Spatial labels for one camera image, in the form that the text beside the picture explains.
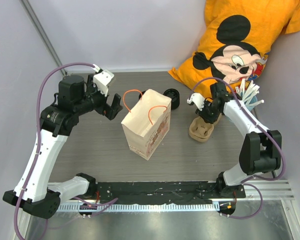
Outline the brown pulp cup carrier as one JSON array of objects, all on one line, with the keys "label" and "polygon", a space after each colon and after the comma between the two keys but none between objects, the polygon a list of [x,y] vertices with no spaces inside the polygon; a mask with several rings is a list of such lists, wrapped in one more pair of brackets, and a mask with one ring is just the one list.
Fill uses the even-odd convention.
[{"label": "brown pulp cup carrier", "polygon": [[200,116],[196,117],[189,126],[189,136],[197,142],[205,143],[210,138],[221,117],[220,114],[214,123],[207,123]]}]

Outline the printed paper takeout bag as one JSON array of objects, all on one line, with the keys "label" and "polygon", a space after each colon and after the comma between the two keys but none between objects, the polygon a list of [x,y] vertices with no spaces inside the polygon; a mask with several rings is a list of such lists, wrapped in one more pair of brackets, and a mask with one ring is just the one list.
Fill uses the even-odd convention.
[{"label": "printed paper takeout bag", "polygon": [[170,130],[172,100],[148,89],[134,107],[129,108],[125,98],[131,92],[141,93],[138,89],[130,89],[123,94],[122,101],[128,113],[121,125],[129,149],[148,161]]}]

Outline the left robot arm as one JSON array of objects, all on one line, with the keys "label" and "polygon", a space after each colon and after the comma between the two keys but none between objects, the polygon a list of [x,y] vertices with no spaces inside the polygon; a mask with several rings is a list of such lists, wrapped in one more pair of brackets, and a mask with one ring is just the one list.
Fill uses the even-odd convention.
[{"label": "left robot arm", "polygon": [[51,218],[60,204],[77,196],[90,200],[97,192],[96,179],[78,173],[72,179],[49,187],[48,181],[57,157],[79,117],[96,111],[113,120],[122,110],[121,96],[115,94],[107,103],[114,74],[108,70],[89,74],[67,75],[58,84],[54,102],[39,116],[40,135],[18,185],[6,191],[3,200],[24,212],[42,219]]}]

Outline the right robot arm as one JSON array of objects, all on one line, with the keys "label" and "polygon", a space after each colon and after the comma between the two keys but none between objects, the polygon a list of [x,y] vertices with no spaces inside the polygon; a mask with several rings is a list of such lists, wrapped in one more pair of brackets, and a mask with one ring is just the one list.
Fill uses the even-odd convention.
[{"label": "right robot arm", "polygon": [[218,175],[215,191],[222,198],[230,198],[241,190],[241,185],[262,174],[273,172],[282,166],[282,135],[269,130],[247,109],[239,95],[228,91],[226,83],[218,81],[210,86],[212,99],[193,92],[189,105],[196,106],[196,114],[209,124],[220,115],[230,119],[243,136],[238,163]]}]

